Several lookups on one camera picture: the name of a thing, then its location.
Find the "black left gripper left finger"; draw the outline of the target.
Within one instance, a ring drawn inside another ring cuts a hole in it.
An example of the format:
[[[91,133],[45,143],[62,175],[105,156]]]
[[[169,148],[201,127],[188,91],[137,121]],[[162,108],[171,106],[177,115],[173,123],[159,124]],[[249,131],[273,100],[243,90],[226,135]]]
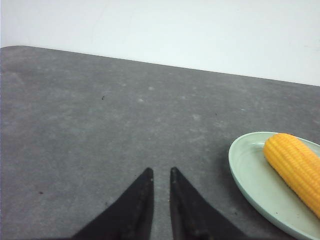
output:
[[[153,214],[154,172],[147,167],[112,205],[71,238],[149,240]]]

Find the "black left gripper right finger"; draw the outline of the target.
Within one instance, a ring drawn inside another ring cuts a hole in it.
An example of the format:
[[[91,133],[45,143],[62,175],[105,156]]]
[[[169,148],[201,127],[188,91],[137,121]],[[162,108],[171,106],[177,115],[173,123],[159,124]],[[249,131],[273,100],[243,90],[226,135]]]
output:
[[[177,167],[170,170],[170,217],[175,240],[246,240],[212,207]]]

